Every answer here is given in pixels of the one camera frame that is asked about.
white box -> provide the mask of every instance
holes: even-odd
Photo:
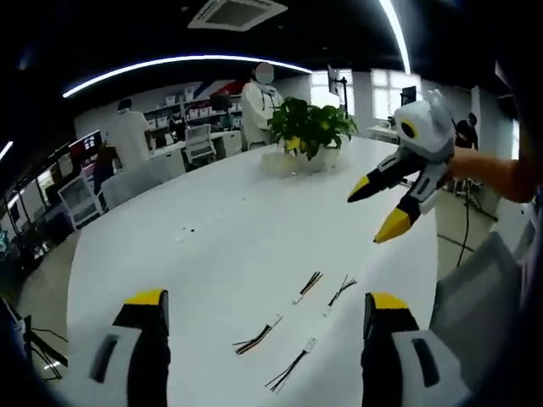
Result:
[[[159,121],[157,122],[158,127],[166,127],[168,125],[168,118],[165,116],[159,117]]]

potted plant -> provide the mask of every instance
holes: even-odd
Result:
[[[327,151],[337,155],[342,136],[350,139],[357,131],[353,119],[345,117],[342,109],[319,108],[297,98],[285,98],[268,120],[268,127],[271,140],[283,141],[285,153],[301,156],[309,171],[322,170],[327,162]]]

